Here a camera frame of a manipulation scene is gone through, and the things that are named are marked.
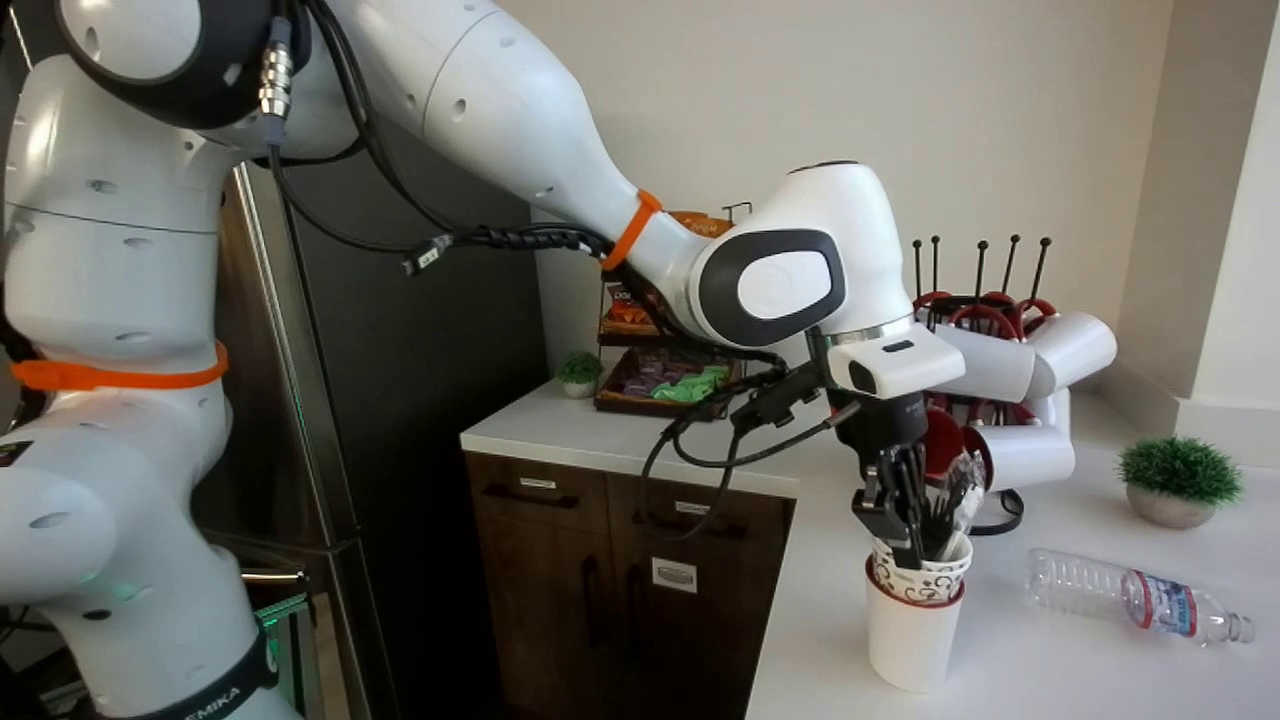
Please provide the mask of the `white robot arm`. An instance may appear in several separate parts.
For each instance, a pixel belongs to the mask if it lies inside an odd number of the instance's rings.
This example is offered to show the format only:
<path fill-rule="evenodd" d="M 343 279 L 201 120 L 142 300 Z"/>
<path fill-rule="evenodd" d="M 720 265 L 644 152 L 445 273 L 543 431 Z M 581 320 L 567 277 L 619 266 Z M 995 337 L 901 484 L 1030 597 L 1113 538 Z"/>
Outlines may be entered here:
<path fill-rule="evenodd" d="M 96 720 L 299 720 L 191 490 L 230 406 L 219 196 L 239 165 L 377 157 L 392 133 L 543 212 L 720 346 L 811 340 L 828 386 L 922 400 L 964 360 L 901 282 L 858 161 L 796 166 L 720 238 L 609 157 L 574 74 L 495 0 L 53 0 L 59 53 L 3 161 L 3 316 L 39 414 L 3 439 L 0 588 L 66 643 Z"/>

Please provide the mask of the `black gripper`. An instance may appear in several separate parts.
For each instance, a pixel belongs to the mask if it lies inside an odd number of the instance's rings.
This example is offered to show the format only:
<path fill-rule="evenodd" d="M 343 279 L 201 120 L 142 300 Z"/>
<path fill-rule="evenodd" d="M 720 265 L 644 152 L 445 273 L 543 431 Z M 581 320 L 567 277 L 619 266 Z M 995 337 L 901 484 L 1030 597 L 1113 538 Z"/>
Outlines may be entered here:
<path fill-rule="evenodd" d="M 918 469 L 922 469 L 926 413 L 918 397 L 862 400 L 836 436 L 858 461 L 858 488 L 852 517 L 890 552 L 901 568 L 922 565 L 918 542 Z M 939 504 L 939 558 L 954 555 L 978 509 L 978 480 L 952 474 Z"/>

